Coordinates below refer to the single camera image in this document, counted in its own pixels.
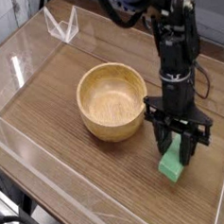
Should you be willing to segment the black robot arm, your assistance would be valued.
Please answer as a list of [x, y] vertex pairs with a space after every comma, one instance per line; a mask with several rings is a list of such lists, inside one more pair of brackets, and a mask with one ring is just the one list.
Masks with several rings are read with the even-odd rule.
[[113, 22], [130, 28], [150, 8], [154, 43], [160, 57], [161, 96], [146, 96], [145, 118], [152, 122], [157, 147], [163, 154], [181, 136], [179, 161], [188, 165], [198, 143], [210, 143], [212, 119], [196, 106], [195, 73], [200, 40], [193, 0], [99, 0]]

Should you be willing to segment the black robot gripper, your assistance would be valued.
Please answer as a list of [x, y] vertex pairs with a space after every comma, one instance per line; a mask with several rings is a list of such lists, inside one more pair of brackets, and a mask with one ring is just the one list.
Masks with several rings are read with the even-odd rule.
[[208, 146], [213, 120], [195, 103], [193, 75], [177, 82], [162, 78], [162, 95], [145, 96], [145, 119], [154, 127], [158, 151], [164, 155], [171, 145], [173, 132], [181, 136], [180, 162], [189, 165], [197, 143]]

